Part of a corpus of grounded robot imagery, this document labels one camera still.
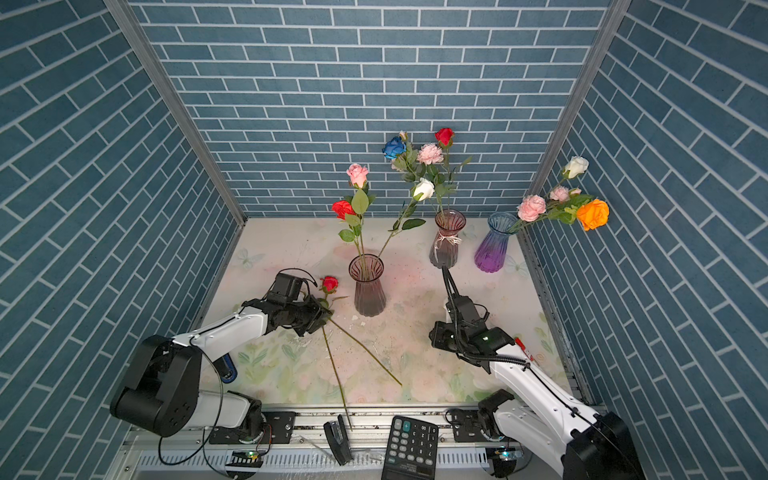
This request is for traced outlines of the dark smoky glass vase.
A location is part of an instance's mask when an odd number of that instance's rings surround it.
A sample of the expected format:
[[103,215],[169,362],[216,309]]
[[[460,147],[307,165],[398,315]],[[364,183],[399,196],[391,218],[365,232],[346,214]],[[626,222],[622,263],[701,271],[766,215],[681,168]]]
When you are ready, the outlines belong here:
[[382,260],[373,254],[355,257],[348,272],[355,281],[354,306],[365,317],[375,317],[386,308],[386,295],[381,283],[384,273]]

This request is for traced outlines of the peach rose stem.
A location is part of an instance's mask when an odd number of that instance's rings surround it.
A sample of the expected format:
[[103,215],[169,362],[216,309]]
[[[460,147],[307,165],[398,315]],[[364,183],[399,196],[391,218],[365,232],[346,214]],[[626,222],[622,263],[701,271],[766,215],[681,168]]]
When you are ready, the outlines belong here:
[[340,397],[341,397],[341,400],[342,400],[342,405],[343,405],[344,415],[345,415],[345,418],[346,418],[346,421],[347,421],[347,425],[350,428],[352,428],[351,416],[350,416],[350,412],[349,412],[349,408],[348,408],[348,403],[347,403],[347,400],[346,400],[346,394],[345,394],[345,391],[344,391],[344,387],[343,387],[342,381],[340,379],[340,375],[339,375],[339,372],[338,372],[338,369],[337,369],[337,366],[336,366],[336,362],[335,362],[335,359],[334,359],[334,356],[333,356],[333,352],[331,351],[328,334],[327,334],[327,331],[326,331],[324,326],[321,327],[321,331],[322,331],[325,347],[326,347],[326,350],[327,350],[327,353],[328,353],[328,356],[329,356],[329,360],[330,360],[330,363],[331,363],[331,366],[332,366],[332,371],[333,371],[334,377],[336,379],[336,382],[337,382],[337,385],[338,385],[338,388],[339,388],[339,394],[340,394]]

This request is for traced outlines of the purple blue ribbed glass vase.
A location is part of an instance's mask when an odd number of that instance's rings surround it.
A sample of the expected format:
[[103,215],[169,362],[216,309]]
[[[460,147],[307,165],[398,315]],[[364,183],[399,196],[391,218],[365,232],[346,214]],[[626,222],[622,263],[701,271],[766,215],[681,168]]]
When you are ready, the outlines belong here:
[[474,263],[479,270],[495,273],[503,267],[509,239],[516,234],[517,222],[514,213],[499,212],[489,217],[489,231],[474,254]]

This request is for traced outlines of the pink glass vase with twine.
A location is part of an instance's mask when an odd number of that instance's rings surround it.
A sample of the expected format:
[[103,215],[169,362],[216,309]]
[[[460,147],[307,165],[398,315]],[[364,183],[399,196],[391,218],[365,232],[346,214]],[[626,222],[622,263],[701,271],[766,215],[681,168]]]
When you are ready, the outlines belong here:
[[435,215],[437,234],[429,250],[429,260],[436,268],[453,267],[459,255],[462,239],[459,233],[466,226],[466,217],[454,209],[444,209]]

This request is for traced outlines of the pink rose single stem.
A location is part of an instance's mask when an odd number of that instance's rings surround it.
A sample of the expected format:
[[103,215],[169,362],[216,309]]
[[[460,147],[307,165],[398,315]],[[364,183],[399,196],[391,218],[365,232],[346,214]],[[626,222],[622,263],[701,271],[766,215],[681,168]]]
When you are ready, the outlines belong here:
[[[372,202],[371,197],[368,194],[369,170],[367,167],[364,167],[358,163],[353,163],[348,167],[346,173],[349,178],[349,185],[353,189],[353,194],[349,199],[346,199],[346,200],[352,204],[355,212],[362,217],[362,240],[363,240],[363,245],[365,249],[365,258],[366,258],[366,247],[363,239],[364,215]],[[369,269],[370,269],[370,279],[371,279],[372,271],[370,267]]]

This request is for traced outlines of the white rose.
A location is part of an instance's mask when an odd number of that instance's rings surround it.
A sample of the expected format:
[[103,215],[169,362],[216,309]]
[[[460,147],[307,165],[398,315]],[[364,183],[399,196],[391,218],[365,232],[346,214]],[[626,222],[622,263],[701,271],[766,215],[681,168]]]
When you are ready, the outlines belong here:
[[426,200],[430,199],[434,195],[434,192],[435,186],[427,178],[421,178],[415,184],[411,191],[410,202],[403,206],[403,209],[400,212],[397,220],[389,230],[389,236],[382,248],[379,250],[377,254],[378,257],[382,256],[388,244],[395,236],[402,233],[403,231],[417,228],[425,223],[423,219],[413,219],[412,216],[414,215],[418,206]]
[[561,171],[561,178],[563,181],[572,180],[582,174],[584,174],[589,167],[589,161],[582,156],[572,157]]

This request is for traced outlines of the orange rose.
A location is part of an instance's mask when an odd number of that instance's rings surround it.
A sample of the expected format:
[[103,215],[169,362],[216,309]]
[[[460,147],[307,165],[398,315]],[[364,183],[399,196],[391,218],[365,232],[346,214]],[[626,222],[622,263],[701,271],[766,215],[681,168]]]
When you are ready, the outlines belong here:
[[591,231],[606,225],[611,211],[605,201],[579,194],[571,197],[553,213],[557,221],[568,225],[579,222],[584,231]]

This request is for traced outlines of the large pink rose spray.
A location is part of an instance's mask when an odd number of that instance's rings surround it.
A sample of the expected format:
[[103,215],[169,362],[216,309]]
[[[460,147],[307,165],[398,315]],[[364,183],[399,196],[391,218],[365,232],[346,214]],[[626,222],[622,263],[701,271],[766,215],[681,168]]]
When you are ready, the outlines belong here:
[[421,178],[427,178],[435,186],[434,195],[430,198],[436,202],[438,212],[449,205],[449,197],[457,191],[457,175],[468,165],[472,158],[468,157],[460,164],[452,163],[450,147],[440,147],[437,140],[425,143],[420,148],[413,146],[406,132],[400,132],[406,141],[407,150],[394,160],[389,160],[391,167],[403,175],[403,180],[412,185]]

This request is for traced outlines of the blue rose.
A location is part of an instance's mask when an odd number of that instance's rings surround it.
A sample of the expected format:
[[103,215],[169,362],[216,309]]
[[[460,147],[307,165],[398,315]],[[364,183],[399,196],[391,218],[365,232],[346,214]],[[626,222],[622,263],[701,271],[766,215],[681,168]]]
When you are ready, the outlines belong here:
[[396,159],[407,150],[406,141],[398,135],[389,140],[382,149],[382,153],[389,160]]

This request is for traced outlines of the small red rose stem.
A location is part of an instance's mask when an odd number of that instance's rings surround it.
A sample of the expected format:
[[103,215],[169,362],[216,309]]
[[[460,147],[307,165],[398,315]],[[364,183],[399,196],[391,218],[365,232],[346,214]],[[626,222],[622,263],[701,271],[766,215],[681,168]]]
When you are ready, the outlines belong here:
[[450,147],[455,133],[451,128],[442,128],[435,133],[435,139],[440,147]]

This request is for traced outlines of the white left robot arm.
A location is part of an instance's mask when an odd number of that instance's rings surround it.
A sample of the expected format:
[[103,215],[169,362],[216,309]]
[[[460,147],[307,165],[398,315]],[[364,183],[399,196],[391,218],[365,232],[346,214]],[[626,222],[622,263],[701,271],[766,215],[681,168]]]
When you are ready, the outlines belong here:
[[224,319],[142,340],[111,400],[111,415],[161,438],[210,427],[235,430],[242,443],[261,439],[261,402],[225,389],[237,376],[231,353],[280,328],[298,336],[319,330],[330,311],[312,295],[316,285],[307,272],[281,270],[262,297],[244,301]]

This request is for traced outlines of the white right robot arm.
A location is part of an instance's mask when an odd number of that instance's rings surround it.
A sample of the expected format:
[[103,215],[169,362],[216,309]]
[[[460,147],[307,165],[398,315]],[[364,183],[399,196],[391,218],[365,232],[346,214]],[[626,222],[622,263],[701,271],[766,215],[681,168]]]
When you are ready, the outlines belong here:
[[627,425],[599,413],[546,375],[516,340],[489,329],[467,296],[450,293],[448,320],[436,322],[432,346],[482,368],[506,385],[479,405],[484,433],[509,437],[563,479],[643,479]]

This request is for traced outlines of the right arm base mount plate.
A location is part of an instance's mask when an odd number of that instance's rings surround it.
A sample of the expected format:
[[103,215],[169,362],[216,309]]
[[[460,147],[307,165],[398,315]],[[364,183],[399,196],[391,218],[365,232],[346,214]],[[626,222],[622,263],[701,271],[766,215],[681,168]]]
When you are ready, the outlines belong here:
[[500,438],[492,416],[485,410],[451,408],[444,418],[457,443],[492,442]]

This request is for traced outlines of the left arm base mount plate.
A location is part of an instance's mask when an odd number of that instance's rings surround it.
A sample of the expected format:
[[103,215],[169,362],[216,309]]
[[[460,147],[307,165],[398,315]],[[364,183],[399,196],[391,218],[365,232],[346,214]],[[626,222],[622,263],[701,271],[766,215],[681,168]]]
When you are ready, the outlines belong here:
[[291,442],[297,413],[293,411],[263,412],[257,422],[258,429],[246,426],[237,428],[216,427],[210,434],[209,443],[213,445],[261,446],[287,445]]

